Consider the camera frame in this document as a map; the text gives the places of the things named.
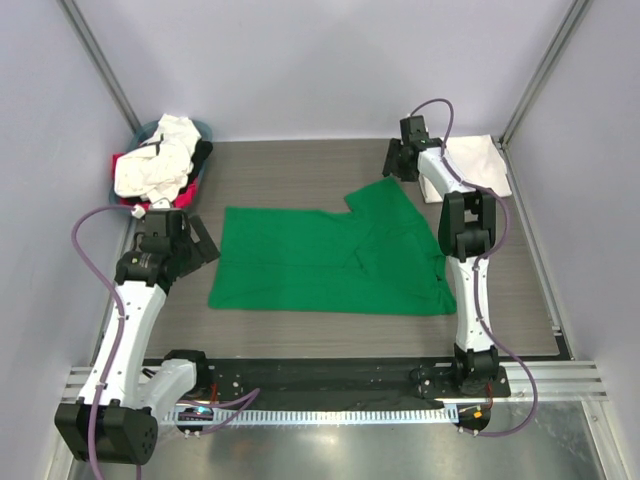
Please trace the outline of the green t shirt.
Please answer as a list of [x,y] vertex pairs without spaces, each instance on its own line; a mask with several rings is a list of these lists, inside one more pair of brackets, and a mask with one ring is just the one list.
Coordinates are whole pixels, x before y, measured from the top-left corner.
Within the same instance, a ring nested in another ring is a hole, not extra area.
[[229,207],[212,309],[438,316],[456,311],[431,227],[387,178],[342,213]]

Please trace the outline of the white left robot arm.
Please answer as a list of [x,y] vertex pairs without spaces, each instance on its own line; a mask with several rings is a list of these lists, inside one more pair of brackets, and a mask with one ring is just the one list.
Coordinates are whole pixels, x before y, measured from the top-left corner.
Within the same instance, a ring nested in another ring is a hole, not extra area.
[[211,391],[213,375],[198,350],[172,350],[146,383],[140,376],[172,285],[219,256],[198,215],[177,208],[146,211],[133,249],[118,260],[113,279],[101,280],[114,308],[89,377],[77,399],[60,404],[54,417],[76,459],[146,464],[160,421],[180,400]]

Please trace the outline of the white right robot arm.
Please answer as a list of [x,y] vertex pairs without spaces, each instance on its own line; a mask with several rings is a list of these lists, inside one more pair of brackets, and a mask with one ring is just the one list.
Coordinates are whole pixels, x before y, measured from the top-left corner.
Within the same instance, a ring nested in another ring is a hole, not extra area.
[[487,254],[496,242],[496,198],[463,176],[445,143],[430,136],[421,115],[402,119],[400,134],[389,143],[383,175],[411,182],[425,179],[442,199],[438,243],[452,270],[457,302],[450,379],[460,394],[480,396],[499,371],[498,350],[486,332]]

